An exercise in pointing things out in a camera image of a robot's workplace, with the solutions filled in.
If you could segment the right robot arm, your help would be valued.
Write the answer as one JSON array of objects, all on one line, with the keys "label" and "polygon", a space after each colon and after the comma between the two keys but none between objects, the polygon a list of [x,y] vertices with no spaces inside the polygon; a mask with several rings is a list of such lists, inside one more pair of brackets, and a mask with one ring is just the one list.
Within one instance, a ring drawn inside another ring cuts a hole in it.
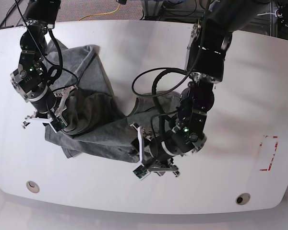
[{"label": "right robot arm", "polygon": [[[68,125],[62,113],[67,109],[65,102],[77,84],[50,88],[63,72],[71,73],[63,67],[61,48],[52,32],[59,8],[59,0],[31,0],[25,12],[20,14],[27,30],[20,40],[22,51],[18,68],[11,74],[11,83],[25,102],[35,108],[33,115],[25,118],[23,127],[39,122],[59,132]],[[57,49],[58,64],[46,57],[46,34],[50,35]]]}]

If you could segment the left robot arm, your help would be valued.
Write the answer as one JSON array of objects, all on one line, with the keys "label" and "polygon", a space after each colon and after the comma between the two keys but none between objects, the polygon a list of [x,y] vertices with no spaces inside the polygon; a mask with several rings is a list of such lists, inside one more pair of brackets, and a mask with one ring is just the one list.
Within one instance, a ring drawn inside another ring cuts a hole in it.
[{"label": "left robot arm", "polygon": [[[206,3],[204,15],[192,27],[184,69],[160,68],[152,84],[150,97],[158,111],[159,131],[148,135],[136,123],[133,146],[139,161],[133,173],[144,179],[150,173],[159,176],[180,172],[173,159],[200,151],[205,142],[207,112],[214,104],[213,86],[223,80],[224,62],[232,34],[243,28],[269,4],[267,0],[220,0]],[[159,102],[157,84],[170,73],[183,75],[187,88],[180,94],[178,107],[165,112]]]}]

